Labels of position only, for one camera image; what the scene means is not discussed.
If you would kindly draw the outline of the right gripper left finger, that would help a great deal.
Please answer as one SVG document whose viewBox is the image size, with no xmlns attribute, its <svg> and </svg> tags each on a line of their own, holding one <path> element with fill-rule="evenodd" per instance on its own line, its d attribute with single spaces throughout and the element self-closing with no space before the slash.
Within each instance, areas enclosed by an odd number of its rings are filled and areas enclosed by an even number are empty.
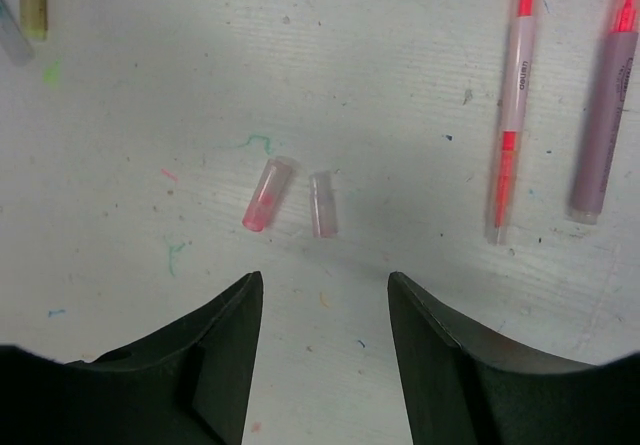
<svg viewBox="0 0 640 445">
<path fill-rule="evenodd" d="M 2 346 L 2 443 L 241 443 L 262 309 L 262 275 L 252 272 L 92 362 Z"/>
</svg>

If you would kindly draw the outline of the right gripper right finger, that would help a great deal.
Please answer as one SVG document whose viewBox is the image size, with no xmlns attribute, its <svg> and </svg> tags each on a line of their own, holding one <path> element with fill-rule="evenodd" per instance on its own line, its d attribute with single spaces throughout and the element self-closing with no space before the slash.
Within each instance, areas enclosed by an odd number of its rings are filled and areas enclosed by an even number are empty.
<svg viewBox="0 0 640 445">
<path fill-rule="evenodd" d="M 554 356 L 454 310 L 401 272 L 390 323 L 416 444 L 636 444 L 639 355 Z"/>
</svg>

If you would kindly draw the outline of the pink highlighter pen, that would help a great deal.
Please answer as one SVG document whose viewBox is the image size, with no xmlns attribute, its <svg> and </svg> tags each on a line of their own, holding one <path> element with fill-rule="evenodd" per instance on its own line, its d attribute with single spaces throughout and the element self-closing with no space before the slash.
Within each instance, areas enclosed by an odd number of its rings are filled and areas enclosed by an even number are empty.
<svg viewBox="0 0 640 445">
<path fill-rule="evenodd" d="M 513 208 L 536 43 L 538 1 L 510 2 L 499 121 L 485 215 L 486 238 L 493 245 L 506 242 Z"/>
<path fill-rule="evenodd" d="M 602 213 L 639 40 L 639 0 L 615 0 L 602 35 L 579 148 L 569 216 L 586 225 Z"/>
</svg>

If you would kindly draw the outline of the yellow highlighter pen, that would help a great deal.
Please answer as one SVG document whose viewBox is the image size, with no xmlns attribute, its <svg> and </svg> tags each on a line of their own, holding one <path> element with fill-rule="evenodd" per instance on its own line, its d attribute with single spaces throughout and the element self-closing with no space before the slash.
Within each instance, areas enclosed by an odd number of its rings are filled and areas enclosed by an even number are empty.
<svg viewBox="0 0 640 445">
<path fill-rule="evenodd" d="M 47 0 L 19 0 L 20 25 L 32 40 L 43 42 L 48 35 Z"/>
</svg>

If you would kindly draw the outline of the green gel pen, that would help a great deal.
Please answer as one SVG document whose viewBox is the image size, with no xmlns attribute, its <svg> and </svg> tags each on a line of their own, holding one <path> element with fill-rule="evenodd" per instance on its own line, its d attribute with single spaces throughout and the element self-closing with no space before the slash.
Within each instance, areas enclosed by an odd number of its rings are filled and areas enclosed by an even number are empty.
<svg viewBox="0 0 640 445">
<path fill-rule="evenodd" d="M 35 56 L 34 49 L 23 34 L 7 0 L 1 0 L 1 47 L 16 66 L 27 65 Z"/>
</svg>

